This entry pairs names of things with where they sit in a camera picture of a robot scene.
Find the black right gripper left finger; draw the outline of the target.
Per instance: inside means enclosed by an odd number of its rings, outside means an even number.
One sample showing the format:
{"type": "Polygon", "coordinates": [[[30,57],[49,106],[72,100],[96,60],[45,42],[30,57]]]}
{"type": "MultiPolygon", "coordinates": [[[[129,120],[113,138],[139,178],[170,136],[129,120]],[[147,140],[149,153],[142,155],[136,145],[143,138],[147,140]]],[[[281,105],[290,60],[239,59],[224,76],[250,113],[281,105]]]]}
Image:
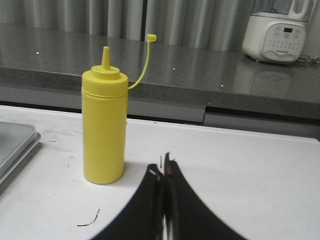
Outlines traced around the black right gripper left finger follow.
{"type": "Polygon", "coordinates": [[[136,192],[95,240],[161,240],[164,217],[163,174],[149,164],[136,192]]]}

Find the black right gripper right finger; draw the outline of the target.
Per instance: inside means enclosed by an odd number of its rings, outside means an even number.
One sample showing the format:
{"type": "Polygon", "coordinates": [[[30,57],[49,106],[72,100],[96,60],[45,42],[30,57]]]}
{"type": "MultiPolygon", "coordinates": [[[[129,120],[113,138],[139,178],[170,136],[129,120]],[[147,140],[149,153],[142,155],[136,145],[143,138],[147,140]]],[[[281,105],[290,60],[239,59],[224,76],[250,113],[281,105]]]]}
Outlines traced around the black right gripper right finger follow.
{"type": "Polygon", "coordinates": [[[164,158],[163,200],[168,240],[244,239],[205,205],[169,153],[164,158]]]}

